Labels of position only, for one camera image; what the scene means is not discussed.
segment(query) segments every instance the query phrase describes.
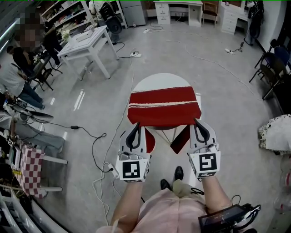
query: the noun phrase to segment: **gray floor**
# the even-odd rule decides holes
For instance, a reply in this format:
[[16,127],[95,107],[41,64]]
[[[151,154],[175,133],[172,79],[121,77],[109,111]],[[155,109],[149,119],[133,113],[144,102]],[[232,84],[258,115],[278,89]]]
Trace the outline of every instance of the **gray floor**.
[[[133,87],[149,75],[166,72],[181,76],[194,87],[195,92],[201,93],[202,120],[215,129],[222,154],[218,179],[229,197],[240,194],[241,204],[261,205],[254,226],[259,232],[265,232],[273,216],[272,203],[279,190],[280,158],[272,152],[259,149],[257,129],[280,115],[280,111],[274,99],[258,100],[268,88],[265,82],[256,78],[251,84],[248,83],[262,51],[245,44],[242,53],[226,54],[225,48],[234,50],[239,47],[243,35],[221,33],[218,27],[213,28],[213,24],[206,23],[196,28],[186,23],[173,23],[164,26],[163,32],[144,34],[147,27],[149,25],[129,28],[120,35],[125,47],[118,52],[119,56],[128,56],[134,48],[142,54],[141,58],[132,58],[135,74]],[[166,40],[181,41],[182,44]],[[187,44],[191,54],[218,62],[230,70],[254,94],[217,64],[191,57],[183,44]],[[101,166],[126,106],[132,68],[130,59],[113,60],[108,45],[100,54],[105,67],[112,74],[109,80],[94,63],[91,66],[92,73],[85,74],[83,81],[76,80],[66,65],[62,65],[60,70],[64,74],[54,73],[54,77],[49,79],[50,83],[53,82],[54,91],[38,91],[45,98],[45,112],[55,117],[54,123],[82,126],[96,136],[106,132],[107,136],[98,140],[94,147],[96,161]],[[75,61],[80,72],[84,63],[82,59]],[[85,92],[83,101],[79,109],[74,111],[81,91]],[[55,98],[53,105],[50,104],[52,98]],[[107,154],[107,162],[116,161],[120,134],[130,125],[126,113]],[[101,176],[91,155],[93,139],[82,129],[45,125],[45,131],[59,136],[67,132],[60,157],[69,163],[63,166],[44,162],[43,176],[48,178],[50,186],[62,186],[63,191],[49,193],[39,203],[72,233],[94,232],[105,225],[105,218],[102,203],[92,188],[92,182]],[[172,180],[178,165],[184,168],[185,181],[190,182],[191,179],[191,167],[185,154],[189,143],[176,155],[165,140],[154,135],[156,149],[143,190],[145,200],[159,191],[161,179]],[[110,206],[109,220],[120,199],[113,190],[112,180],[113,176],[107,174],[102,181],[103,201]],[[115,181],[115,186],[122,193],[125,183]],[[99,182],[96,188],[100,195]]]

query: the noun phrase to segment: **white cloth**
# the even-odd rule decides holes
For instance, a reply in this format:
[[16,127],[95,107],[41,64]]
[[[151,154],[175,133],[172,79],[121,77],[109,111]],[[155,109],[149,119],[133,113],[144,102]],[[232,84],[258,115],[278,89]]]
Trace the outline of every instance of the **white cloth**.
[[282,115],[269,120],[259,129],[260,147],[282,154],[291,151],[291,115]]
[[4,93],[6,90],[11,92],[14,96],[19,96],[24,87],[24,79],[21,78],[17,71],[17,67],[9,64],[2,68],[0,74],[0,90]]

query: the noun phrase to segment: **forearm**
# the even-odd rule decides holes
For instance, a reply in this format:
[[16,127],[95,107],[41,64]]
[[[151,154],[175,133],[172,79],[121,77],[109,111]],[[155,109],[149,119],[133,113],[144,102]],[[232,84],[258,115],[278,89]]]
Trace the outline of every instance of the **forearm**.
[[231,206],[230,199],[223,191],[216,177],[203,178],[202,184],[206,207],[209,213],[214,213]]
[[11,138],[15,137],[15,128],[16,128],[16,121],[14,118],[11,120],[11,125],[10,125],[10,136]]
[[137,224],[140,213],[140,198],[143,183],[129,183],[113,213],[111,225],[119,219],[118,227],[124,233],[131,232]]

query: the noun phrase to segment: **tabletop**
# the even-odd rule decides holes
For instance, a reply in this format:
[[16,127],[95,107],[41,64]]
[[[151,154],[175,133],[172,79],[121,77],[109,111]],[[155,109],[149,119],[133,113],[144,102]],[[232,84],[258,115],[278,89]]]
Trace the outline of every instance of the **tabletop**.
[[161,4],[185,4],[185,5],[203,5],[201,1],[154,1]]
[[140,126],[176,127],[195,124],[200,118],[193,87],[168,73],[151,75],[139,82],[130,95],[128,119]]
[[22,152],[22,157],[20,159],[21,174],[15,174],[15,177],[27,195],[43,198],[46,191],[40,189],[40,171],[44,154],[42,150],[35,149],[22,140],[17,140],[16,144]]
[[107,26],[95,28],[93,34],[89,38],[82,40],[80,42],[76,42],[75,40],[69,41],[65,45],[65,47],[59,52],[58,56],[64,56],[72,52],[89,48],[105,32],[106,28]]

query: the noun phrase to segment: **white stripe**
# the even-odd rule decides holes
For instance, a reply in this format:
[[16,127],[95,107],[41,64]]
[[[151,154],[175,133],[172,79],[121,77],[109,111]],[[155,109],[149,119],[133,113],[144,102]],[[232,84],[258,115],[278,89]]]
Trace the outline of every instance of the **white stripe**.
[[79,94],[79,96],[78,96],[78,98],[77,98],[77,100],[76,100],[76,103],[75,103],[75,105],[74,105],[74,111],[77,109],[77,107],[78,107],[78,105],[79,105],[79,101],[80,101],[80,99],[81,99],[82,94],[83,94],[83,89],[80,91],[80,94]]
[[51,102],[50,102],[50,105],[53,105],[54,102],[55,102],[55,98],[52,98],[52,99],[51,99]]
[[64,132],[63,139],[66,140],[68,132]]
[[149,107],[167,107],[167,106],[175,106],[175,105],[182,105],[182,104],[187,104],[183,102],[177,102],[176,104],[170,104],[170,105],[148,105],[148,106],[139,106],[139,105],[133,105],[129,106],[128,108],[149,108]]
[[165,102],[165,103],[131,103],[128,106],[170,106],[177,104],[188,104],[188,103],[196,103],[197,101],[181,101],[181,102]]
[[85,95],[85,92],[83,92],[82,98],[81,98],[81,100],[80,100],[80,102],[79,102],[79,105],[78,105],[78,108],[77,108],[77,109],[79,109],[79,108],[80,108],[80,106],[81,106],[81,103],[82,103],[82,101],[83,101],[83,98],[84,98],[84,95]]

